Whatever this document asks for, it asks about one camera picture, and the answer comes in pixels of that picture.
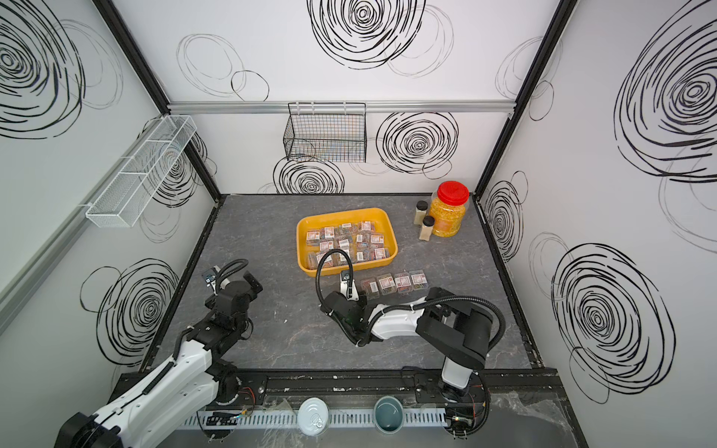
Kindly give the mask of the clear paper clip box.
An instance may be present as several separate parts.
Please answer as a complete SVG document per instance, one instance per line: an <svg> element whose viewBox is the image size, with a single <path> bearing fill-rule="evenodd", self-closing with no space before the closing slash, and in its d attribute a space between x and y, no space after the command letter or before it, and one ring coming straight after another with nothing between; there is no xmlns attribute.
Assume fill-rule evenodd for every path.
<svg viewBox="0 0 717 448"><path fill-rule="evenodd" d="M392 274L381 274L376 279L382 295L388 296L397 292L397 286Z"/></svg>
<svg viewBox="0 0 717 448"><path fill-rule="evenodd" d="M399 294L407 294L413 291L411 276L407 272L395 274L394 281Z"/></svg>
<svg viewBox="0 0 717 448"><path fill-rule="evenodd" d="M366 278L360 282L361 290L368 300L378 299L381 297L378 282L375 278Z"/></svg>
<svg viewBox="0 0 717 448"><path fill-rule="evenodd" d="M428 278L423 270L410 272L409 276L414 290L422 290L429 287Z"/></svg>

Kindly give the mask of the yellow plastic storage tray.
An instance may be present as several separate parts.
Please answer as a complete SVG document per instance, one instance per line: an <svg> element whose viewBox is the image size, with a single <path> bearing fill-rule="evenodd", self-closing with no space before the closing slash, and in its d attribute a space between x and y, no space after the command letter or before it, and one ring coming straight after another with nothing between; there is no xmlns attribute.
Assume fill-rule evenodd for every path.
<svg viewBox="0 0 717 448"><path fill-rule="evenodd" d="M399 246L396 235L386 211L381 208L364 208L356 210L348 210L341 212L333 212L323 215L315 215L302 218L296 227L296 249L297 262L300 268L310 277L315 277L317 270L309 265L309 254L318 252L319 246L309 246L306 243L306 235L310 231L319 231L327 226L340 227L342 224L351 222L359 223L360 221L371 221L375 224L375 229L384 235L385 246L388 250L386 259L378 261L364 261L358 265L354 265L356 271L365 271L388 266L399 252Z"/></svg>

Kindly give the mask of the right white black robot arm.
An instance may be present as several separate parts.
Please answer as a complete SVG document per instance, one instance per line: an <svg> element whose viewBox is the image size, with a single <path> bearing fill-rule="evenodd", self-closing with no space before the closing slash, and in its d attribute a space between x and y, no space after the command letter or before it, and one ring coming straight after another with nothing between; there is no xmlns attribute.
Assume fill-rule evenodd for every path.
<svg viewBox="0 0 717 448"><path fill-rule="evenodd" d="M454 401L468 394L471 377L485 369L487 355L506 330L506 319L493 302L441 287L414 302L374 308L338 291L327 296L319 291L317 298L320 311L356 347L416 336L438 350L444 355L442 394Z"/></svg>

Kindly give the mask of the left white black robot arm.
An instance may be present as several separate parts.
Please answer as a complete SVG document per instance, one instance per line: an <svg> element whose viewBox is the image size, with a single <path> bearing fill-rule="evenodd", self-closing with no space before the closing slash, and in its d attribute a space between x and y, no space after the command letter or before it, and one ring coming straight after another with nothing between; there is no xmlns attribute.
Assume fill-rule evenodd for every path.
<svg viewBox="0 0 717 448"><path fill-rule="evenodd" d="M156 447L205 406L233 405L254 391L222 356L253 328L251 302L263 286L249 272L228 282L205 304L209 313L183 330L173 354L94 414L77 413L59 430L56 447Z"/></svg>

